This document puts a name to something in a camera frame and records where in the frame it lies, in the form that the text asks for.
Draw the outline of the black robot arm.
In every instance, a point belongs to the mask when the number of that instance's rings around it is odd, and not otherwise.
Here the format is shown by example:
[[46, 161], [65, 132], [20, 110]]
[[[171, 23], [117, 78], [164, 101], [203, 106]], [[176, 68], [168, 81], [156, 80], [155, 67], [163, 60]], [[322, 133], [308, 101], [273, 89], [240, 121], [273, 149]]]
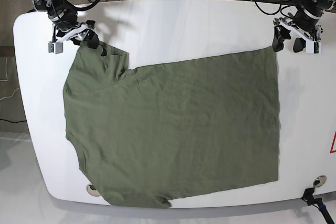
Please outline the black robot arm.
[[94, 8], [100, 0], [93, 1], [85, 7], [77, 7], [67, 0], [33, 0], [34, 10], [45, 12], [52, 22], [52, 39], [48, 42], [48, 52], [60, 54], [63, 43], [72, 41], [79, 46], [82, 41], [91, 49], [99, 46], [98, 35], [94, 32], [95, 21], [78, 22], [78, 12], [85, 12]]
[[321, 53], [323, 28], [318, 21], [334, 5], [335, 0], [292, 0], [291, 6], [297, 9], [296, 13], [283, 14], [282, 17], [274, 19], [273, 50], [283, 50], [284, 41], [290, 40], [290, 33], [293, 32], [298, 36], [293, 45], [295, 53], [303, 50], [309, 54]]

